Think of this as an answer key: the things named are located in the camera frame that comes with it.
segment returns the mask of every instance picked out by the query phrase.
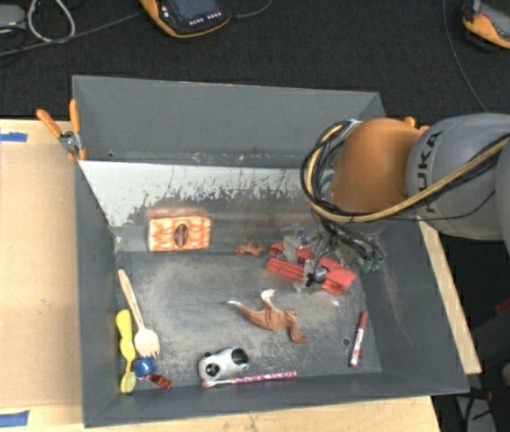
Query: pen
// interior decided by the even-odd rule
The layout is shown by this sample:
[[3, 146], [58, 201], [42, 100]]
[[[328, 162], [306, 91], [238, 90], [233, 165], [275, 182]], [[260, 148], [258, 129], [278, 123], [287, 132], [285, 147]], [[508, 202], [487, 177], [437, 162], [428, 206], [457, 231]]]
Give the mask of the pen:
[[354, 338], [353, 353], [348, 365], [355, 368], [359, 363], [359, 354], [361, 353], [362, 335], [364, 334], [364, 327], [366, 327], [366, 320], [369, 318], [369, 312], [364, 310], [361, 312], [359, 318], [359, 326], [356, 330], [356, 337]]

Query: toy dinosaur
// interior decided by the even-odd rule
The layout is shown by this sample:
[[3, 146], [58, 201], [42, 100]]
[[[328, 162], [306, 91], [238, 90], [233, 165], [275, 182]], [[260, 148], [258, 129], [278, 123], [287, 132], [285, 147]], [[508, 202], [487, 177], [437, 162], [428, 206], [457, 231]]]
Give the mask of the toy dinosaur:
[[237, 245], [235, 247], [235, 253], [238, 257], [244, 256], [246, 253], [250, 253], [253, 256], [260, 256], [263, 252], [263, 245], [261, 242], [258, 242], [258, 245], [254, 246], [255, 241], [251, 238], [248, 240], [248, 243], [246, 245]]
[[261, 292], [261, 299], [264, 303], [264, 308], [261, 310], [251, 310], [247, 306], [238, 301], [229, 301], [228, 304], [237, 306], [243, 314], [254, 324], [265, 329], [278, 331], [280, 329], [289, 329], [291, 339], [297, 344], [305, 344], [306, 337], [299, 331], [297, 326], [296, 316], [299, 311], [296, 309], [291, 310], [278, 310], [271, 302], [275, 290], [265, 290]]

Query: clamp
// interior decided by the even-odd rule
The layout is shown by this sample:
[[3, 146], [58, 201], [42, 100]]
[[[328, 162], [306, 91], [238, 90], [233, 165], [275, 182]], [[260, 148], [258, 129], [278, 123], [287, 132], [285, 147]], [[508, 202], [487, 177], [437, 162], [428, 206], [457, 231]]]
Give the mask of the clamp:
[[37, 109], [37, 118], [43, 122], [50, 133], [67, 149], [71, 159], [74, 161], [77, 159], [86, 160], [86, 149], [81, 142], [81, 122], [79, 121], [75, 99], [71, 99], [68, 103], [68, 114], [73, 130], [63, 132], [47, 111]]
[[312, 251], [308, 248], [297, 248], [297, 263], [293, 264], [284, 258], [284, 244], [277, 242], [269, 248], [271, 259], [265, 269], [291, 280], [305, 280], [307, 287], [313, 283], [321, 284], [326, 292], [336, 296], [343, 293], [356, 279], [356, 274], [330, 257], [321, 256], [312, 259]]

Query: gray bin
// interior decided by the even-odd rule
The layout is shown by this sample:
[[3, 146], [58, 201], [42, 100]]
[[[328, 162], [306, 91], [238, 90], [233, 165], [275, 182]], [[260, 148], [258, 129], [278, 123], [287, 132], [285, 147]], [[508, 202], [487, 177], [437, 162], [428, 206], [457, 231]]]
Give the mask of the gray bin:
[[[88, 152], [76, 165], [86, 426], [468, 391], [416, 223], [386, 221], [376, 233], [383, 267], [360, 274], [341, 296], [297, 292], [291, 280], [264, 270], [268, 256], [233, 252], [249, 238], [268, 247], [293, 226], [316, 228], [298, 183], [301, 161], [330, 124], [384, 116], [378, 94], [75, 76], [73, 96]], [[225, 190], [201, 192], [204, 186]], [[211, 218], [209, 248], [146, 251], [148, 214], [174, 208]], [[114, 318], [127, 304], [118, 268], [161, 339], [157, 372], [173, 381], [171, 389], [139, 381], [134, 392], [120, 392]], [[227, 304], [261, 308], [266, 288], [277, 290], [278, 308], [299, 309], [307, 344], [252, 325]], [[348, 356], [363, 310], [369, 321], [353, 369]], [[225, 347], [247, 351], [246, 374], [298, 376], [202, 388], [202, 353]]]

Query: black floor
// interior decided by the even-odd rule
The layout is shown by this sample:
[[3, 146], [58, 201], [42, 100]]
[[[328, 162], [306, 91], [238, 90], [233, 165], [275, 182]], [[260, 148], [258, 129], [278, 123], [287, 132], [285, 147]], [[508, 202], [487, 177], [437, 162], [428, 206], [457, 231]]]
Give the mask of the black floor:
[[[219, 0], [233, 14], [262, 11], [189, 40], [166, 35], [138, 0], [62, 1], [79, 37], [41, 45], [29, 31], [0, 35], [0, 117], [34, 118], [45, 108], [67, 120], [75, 74], [375, 91], [388, 116], [430, 125], [484, 111], [510, 114], [510, 50], [471, 42], [461, 20], [466, 0]], [[510, 14], [510, 0], [482, 1]], [[26, 11], [31, 0], [0, 3]], [[41, 0], [33, 21], [43, 36], [68, 34], [53, 0]], [[504, 243], [443, 237], [443, 244], [470, 329], [479, 330], [510, 297]], [[498, 432], [510, 431], [510, 391], [498, 375], [510, 360], [506, 342], [483, 361], [481, 375]], [[455, 401], [435, 399], [443, 432], [463, 430]]]

